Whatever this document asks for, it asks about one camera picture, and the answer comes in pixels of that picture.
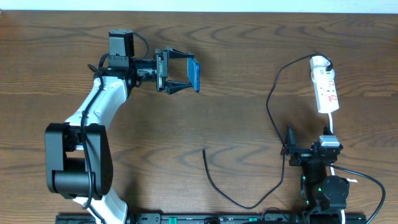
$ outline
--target power strip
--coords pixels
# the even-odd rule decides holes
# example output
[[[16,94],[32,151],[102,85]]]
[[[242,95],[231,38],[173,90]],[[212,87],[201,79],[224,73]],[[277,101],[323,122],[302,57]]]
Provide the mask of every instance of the power strip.
[[[329,64],[330,62],[322,56],[314,56],[310,60],[311,79],[319,113],[331,113],[339,108],[334,80],[335,71],[326,70]]]

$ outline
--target tabletop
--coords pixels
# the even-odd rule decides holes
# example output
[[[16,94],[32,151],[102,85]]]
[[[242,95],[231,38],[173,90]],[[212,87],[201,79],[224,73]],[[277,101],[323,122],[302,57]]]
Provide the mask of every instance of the tabletop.
[[[255,204],[280,180],[281,145],[266,113],[278,70],[315,52],[333,61],[340,109],[334,129],[344,149],[336,165],[381,181],[387,198],[374,223],[398,215],[398,17],[371,14],[3,11],[0,17],[0,223],[54,223],[84,212],[51,194],[45,180],[44,131],[62,123],[93,86],[88,63],[108,52],[108,31],[132,29],[154,49],[195,54],[201,91],[158,93],[154,83],[133,89],[108,129],[113,187],[133,211],[260,213],[297,211],[299,167],[252,211],[236,207],[208,182],[243,205]],[[135,38],[136,56],[145,45]],[[187,80],[180,62],[170,79]],[[309,147],[328,124],[317,112],[308,60],[280,75],[269,107],[279,130],[292,125]],[[348,212],[372,214],[380,188],[355,178]]]

